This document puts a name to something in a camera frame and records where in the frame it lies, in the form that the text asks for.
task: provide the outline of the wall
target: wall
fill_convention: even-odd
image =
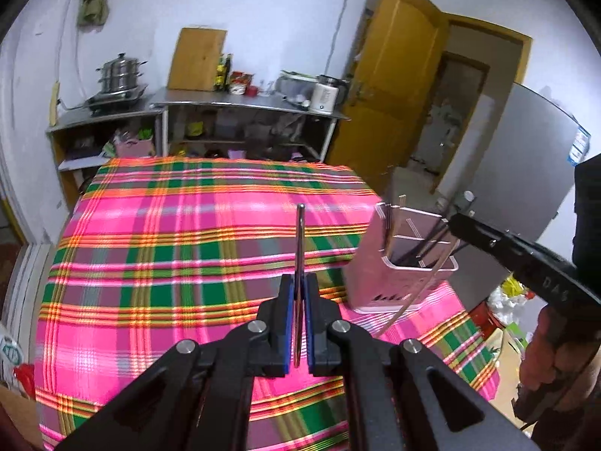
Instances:
[[[491,141],[516,75],[522,46],[494,35],[453,25],[445,50],[490,67],[477,104],[480,110],[470,120],[464,139],[437,188],[441,195],[451,198],[461,185],[469,183]],[[482,120],[482,107],[488,109],[486,120]]]
[[[514,29],[534,39],[524,85],[535,91],[548,86],[592,135],[591,155],[601,151],[601,58],[581,23],[564,0],[431,0],[445,12],[467,15]],[[182,25],[206,24],[227,28],[226,51],[234,53],[235,67],[274,78],[277,69],[290,67],[307,73],[323,72],[339,12],[344,0],[109,0],[109,22],[100,31],[83,33],[74,45],[71,6],[62,43],[60,72],[55,56],[66,0],[31,0],[11,29],[19,50],[14,75],[14,120],[8,113],[5,83],[0,83],[4,103],[0,138],[10,156],[9,173],[36,236],[51,229],[63,207],[54,165],[43,129],[46,127],[50,87],[60,75],[62,97],[79,103],[97,88],[95,67],[125,51],[150,59],[145,78],[153,87],[166,81],[171,53]],[[340,76],[347,61],[365,0],[347,0],[328,73]],[[85,92],[79,90],[77,66]],[[1,73],[0,80],[12,74]],[[30,108],[20,111],[19,108]],[[60,215],[44,214],[50,205]],[[540,241],[569,256],[575,229],[573,192]]]
[[[99,89],[119,52],[140,60],[152,92],[166,83],[181,27],[228,31],[234,68],[273,80],[282,68],[326,68],[343,0],[108,0],[101,30],[77,32],[79,0],[30,0],[0,52],[0,142],[8,175],[37,242],[56,241],[67,216],[46,137],[50,91],[73,107]]]

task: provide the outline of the wooden door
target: wooden door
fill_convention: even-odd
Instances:
[[[409,159],[447,41],[430,0],[380,0],[327,163],[347,165],[383,194],[388,173]]]

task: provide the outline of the pink utensil holder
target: pink utensil holder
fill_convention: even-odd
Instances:
[[[383,205],[378,203],[375,206],[370,224],[359,242],[353,259],[343,269],[347,300],[351,308],[359,312],[396,312],[402,309],[414,291],[419,291],[421,288],[421,283],[418,282],[425,281],[431,271],[425,267],[396,266],[385,256]],[[441,218],[440,215],[420,210],[407,208],[401,210],[403,221],[397,229],[399,234],[392,240],[393,254],[390,257],[393,260],[419,243]],[[453,236],[444,236],[420,262],[420,265],[427,266],[438,259],[445,247],[454,241]],[[422,302],[458,267],[455,258],[451,256],[413,304]]]

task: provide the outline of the refrigerator sticker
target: refrigerator sticker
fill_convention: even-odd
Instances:
[[[567,155],[569,164],[576,166],[582,161],[582,158],[588,153],[590,140],[591,135],[583,127],[578,126],[578,132],[576,132],[570,153]]]

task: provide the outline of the table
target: table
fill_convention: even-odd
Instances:
[[[35,385],[51,449],[181,339],[222,338],[255,317],[294,265],[296,204],[322,296],[372,333],[387,315],[345,304],[349,261],[379,198],[344,166],[152,158],[103,166],[69,222],[41,306]],[[418,337],[485,396],[498,373],[452,288],[442,284],[383,337]],[[257,378],[250,449],[344,449],[340,378],[305,361]]]

